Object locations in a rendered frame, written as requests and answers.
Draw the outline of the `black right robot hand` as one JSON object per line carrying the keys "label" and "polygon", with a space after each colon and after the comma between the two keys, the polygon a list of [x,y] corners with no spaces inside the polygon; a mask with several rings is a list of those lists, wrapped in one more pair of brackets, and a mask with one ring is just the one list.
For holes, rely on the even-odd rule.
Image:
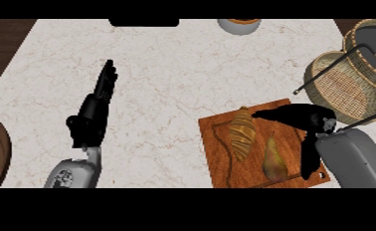
{"label": "black right robot hand", "polygon": [[301,143],[301,177],[307,180],[321,167],[318,136],[329,135],[337,128],[335,111],[315,104],[290,104],[273,110],[257,111],[251,116],[278,121],[306,131]]}

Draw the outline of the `yellow green pear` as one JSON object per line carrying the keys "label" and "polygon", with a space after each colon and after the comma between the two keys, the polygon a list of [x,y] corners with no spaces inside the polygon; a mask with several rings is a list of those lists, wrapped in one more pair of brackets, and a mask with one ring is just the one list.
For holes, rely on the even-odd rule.
{"label": "yellow green pear", "polygon": [[266,143],[263,172],[272,182],[284,182],[288,179],[288,167],[279,155],[275,138],[270,137]]}

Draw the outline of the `golden brown croissant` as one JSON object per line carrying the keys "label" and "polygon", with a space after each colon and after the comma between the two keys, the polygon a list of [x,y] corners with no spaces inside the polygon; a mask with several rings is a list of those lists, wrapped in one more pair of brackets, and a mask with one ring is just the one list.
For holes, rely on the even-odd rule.
{"label": "golden brown croissant", "polygon": [[256,141],[256,128],[248,107],[235,112],[229,124],[231,146],[238,161],[245,161]]}

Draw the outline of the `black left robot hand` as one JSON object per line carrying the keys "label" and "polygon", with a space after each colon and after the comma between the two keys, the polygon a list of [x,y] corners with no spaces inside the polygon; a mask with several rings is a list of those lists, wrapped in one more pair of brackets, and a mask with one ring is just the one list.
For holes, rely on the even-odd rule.
{"label": "black left robot hand", "polygon": [[74,148],[99,147],[102,145],[117,79],[117,68],[114,61],[110,60],[98,78],[95,91],[86,96],[79,114],[67,118]]}

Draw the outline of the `black flat appliance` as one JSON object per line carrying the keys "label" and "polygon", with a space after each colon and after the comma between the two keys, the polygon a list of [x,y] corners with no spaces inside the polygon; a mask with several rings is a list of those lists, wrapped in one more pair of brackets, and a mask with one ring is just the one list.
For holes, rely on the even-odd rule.
{"label": "black flat appliance", "polygon": [[181,19],[110,19],[116,27],[176,27]]}

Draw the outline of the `grey bowl with orange rim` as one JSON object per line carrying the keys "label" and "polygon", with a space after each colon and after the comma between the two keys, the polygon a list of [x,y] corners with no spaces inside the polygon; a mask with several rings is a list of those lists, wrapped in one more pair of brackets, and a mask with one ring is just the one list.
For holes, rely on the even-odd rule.
{"label": "grey bowl with orange rim", "polygon": [[217,23],[229,34],[242,36],[251,34],[257,30],[262,20],[219,19]]}

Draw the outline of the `brown wooden cutting board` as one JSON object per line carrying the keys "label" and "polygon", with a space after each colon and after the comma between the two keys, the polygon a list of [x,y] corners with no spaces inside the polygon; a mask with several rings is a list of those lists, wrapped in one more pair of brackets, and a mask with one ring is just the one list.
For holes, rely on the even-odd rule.
{"label": "brown wooden cutting board", "polygon": [[[235,113],[237,110],[198,120],[213,187],[312,187],[329,182],[331,177],[325,166],[319,167],[307,180],[301,178],[301,142],[306,138],[306,131],[276,121],[262,118],[253,121],[256,142],[245,161],[237,160],[229,137],[229,124]],[[270,137],[276,141],[279,155],[288,167],[288,179],[285,182],[272,182],[262,168],[265,148]]]}

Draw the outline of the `brown round wooden object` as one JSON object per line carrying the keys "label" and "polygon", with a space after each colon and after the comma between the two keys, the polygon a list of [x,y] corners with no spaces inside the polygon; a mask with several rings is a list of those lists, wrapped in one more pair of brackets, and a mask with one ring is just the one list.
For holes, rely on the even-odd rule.
{"label": "brown round wooden object", "polygon": [[4,123],[0,122],[0,186],[8,174],[12,157],[12,141]]}

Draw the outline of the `wicker tiered basket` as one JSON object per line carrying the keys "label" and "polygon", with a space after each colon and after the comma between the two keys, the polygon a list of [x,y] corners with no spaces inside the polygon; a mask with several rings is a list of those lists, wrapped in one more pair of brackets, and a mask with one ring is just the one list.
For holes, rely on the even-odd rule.
{"label": "wicker tiered basket", "polygon": [[312,102],[332,109],[337,119],[353,124],[376,121],[376,19],[362,20],[347,32],[343,49],[324,53],[310,63],[304,84]]}

